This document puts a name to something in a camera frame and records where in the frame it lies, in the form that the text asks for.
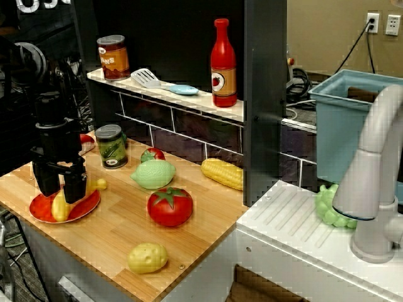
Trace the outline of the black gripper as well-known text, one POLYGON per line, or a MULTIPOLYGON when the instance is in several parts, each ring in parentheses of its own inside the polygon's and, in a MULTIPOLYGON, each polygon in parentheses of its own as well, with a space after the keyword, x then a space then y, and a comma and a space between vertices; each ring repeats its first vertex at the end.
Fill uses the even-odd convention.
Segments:
POLYGON ((64 195, 69 204, 86 195, 86 168, 79 155, 82 150, 80 127, 77 121, 62 121, 58 124, 36 123, 40 145, 32 148, 33 172, 41 193, 49 197, 60 190, 59 162, 72 163, 64 172, 64 195))

